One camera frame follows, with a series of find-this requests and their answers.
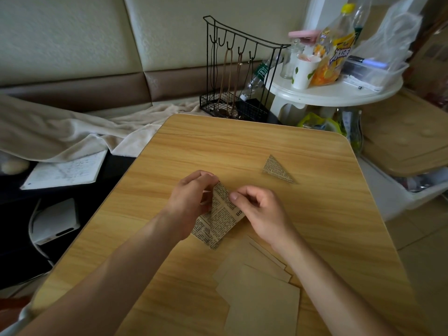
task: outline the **yellow bottle cap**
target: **yellow bottle cap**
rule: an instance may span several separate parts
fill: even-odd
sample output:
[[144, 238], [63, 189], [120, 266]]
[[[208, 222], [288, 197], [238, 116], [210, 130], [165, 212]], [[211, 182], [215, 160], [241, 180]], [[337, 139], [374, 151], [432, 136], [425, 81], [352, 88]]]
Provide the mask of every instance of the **yellow bottle cap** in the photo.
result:
[[355, 9], [355, 4], [354, 3], [346, 3], [345, 5], [342, 6], [341, 9], [341, 13], [342, 14], [349, 14], [351, 13], [353, 10]]

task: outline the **white side table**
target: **white side table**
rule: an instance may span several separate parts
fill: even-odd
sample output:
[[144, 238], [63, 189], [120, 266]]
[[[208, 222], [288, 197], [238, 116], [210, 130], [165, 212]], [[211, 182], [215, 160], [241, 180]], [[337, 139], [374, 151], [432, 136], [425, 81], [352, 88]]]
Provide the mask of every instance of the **white side table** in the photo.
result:
[[[326, 107], [342, 107], [364, 105], [372, 102], [381, 101], [393, 96], [403, 86], [403, 79], [398, 79], [382, 92], [374, 92], [366, 88], [359, 89], [342, 81], [326, 86], [310, 86], [306, 90], [296, 90], [292, 87], [290, 79], [284, 79], [280, 76], [283, 64], [279, 63], [274, 74], [274, 68], [271, 68], [266, 76], [266, 89], [271, 84], [271, 93], [276, 97], [271, 106], [271, 112], [283, 124], [291, 121], [296, 122], [297, 118], [301, 118], [305, 112], [306, 105], [326, 106]], [[291, 104], [295, 109], [285, 109], [282, 107]]]

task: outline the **left hand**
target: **left hand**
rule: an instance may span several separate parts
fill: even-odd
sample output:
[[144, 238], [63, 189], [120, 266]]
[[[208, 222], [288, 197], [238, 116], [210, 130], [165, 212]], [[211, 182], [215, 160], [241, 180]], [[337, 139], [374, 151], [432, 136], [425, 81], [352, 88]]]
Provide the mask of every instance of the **left hand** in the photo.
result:
[[201, 214], [211, 210], [213, 186], [218, 182], [218, 177], [213, 173], [197, 170], [180, 180], [171, 192], [162, 212], [175, 225], [180, 240], [189, 236]]

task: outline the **paper cup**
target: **paper cup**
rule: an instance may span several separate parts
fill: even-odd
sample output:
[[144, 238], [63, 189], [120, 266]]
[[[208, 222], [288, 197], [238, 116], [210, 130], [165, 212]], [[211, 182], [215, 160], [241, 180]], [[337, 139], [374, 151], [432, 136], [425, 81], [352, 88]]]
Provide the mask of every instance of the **paper cup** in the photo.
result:
[[321, 58], [319, 56], [306, 56], [300, 54], [296, 62], [291, 83], [297, 90], [305, 90], [310, 85], [314, 72]]

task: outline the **hand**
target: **hand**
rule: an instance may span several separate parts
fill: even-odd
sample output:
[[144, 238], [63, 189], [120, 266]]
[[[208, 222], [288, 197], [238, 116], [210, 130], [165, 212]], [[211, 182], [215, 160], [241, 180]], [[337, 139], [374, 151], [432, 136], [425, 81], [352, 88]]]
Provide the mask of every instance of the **hand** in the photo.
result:
[[278, 251], [280, 243], [297, 235], [277, 195], [268, 189], [246, 185], [229, 195], [246, 215], [255, 232]]
[[188, 237], [196, 219], [211, 210], [213, 186], [218, 182], [218, 177], [213, 173], [198, 170], [180, 180], [171, 192], [161, 213], [175, 225], [179, 240]]

